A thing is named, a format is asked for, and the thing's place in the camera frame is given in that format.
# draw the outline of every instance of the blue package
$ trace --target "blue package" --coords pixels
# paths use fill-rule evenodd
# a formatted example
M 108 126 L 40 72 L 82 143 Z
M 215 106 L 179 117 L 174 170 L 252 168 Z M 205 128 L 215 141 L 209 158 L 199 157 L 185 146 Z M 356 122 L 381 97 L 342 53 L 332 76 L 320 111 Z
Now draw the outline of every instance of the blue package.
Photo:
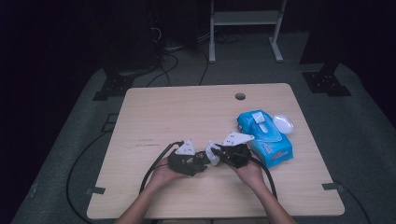
M 245 112 L 237 118 L 239 131 L 254 136 L 250 148 L 256 152 L 266 167 L 271 168 L 293 158 L 292 145 L 281 133 L 272 118 L 262 110 Z

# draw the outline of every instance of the hole in table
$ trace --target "hole in table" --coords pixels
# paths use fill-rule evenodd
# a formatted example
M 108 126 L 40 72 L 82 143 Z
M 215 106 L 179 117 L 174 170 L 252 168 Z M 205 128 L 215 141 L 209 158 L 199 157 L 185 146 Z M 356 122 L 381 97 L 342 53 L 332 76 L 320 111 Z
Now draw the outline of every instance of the hole in table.
M 246 98 L 247 98 L 246 95 L 244 93 L 242 93 L 242 92 L 238 92 L 235 95 L 235 99 L 237 99 L 239 101 L 245 100 Z

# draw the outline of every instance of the wooden table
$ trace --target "wooden table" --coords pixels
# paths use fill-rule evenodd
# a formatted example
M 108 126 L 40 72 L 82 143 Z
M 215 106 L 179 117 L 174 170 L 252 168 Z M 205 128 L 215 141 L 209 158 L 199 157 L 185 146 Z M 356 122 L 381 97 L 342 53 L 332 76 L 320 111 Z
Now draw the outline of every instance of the wooden table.
M 245 100 L 235 95 L 243 93 Z M 115 218 L 134 201 L 150 165 L 171 143 L 192 140 L 196 151 L 237 131 L 239 114 L 262 109 L 294 123 L 294 158 L 270 169 L 280 203 L 292 216 L 337 216 L 345 211 L 304 115 L 288 84 L 163 87 L 128 90 L 87 215 Z M 225 164 L 162 189 L 150 218 L 265 217 L 253 192 Z

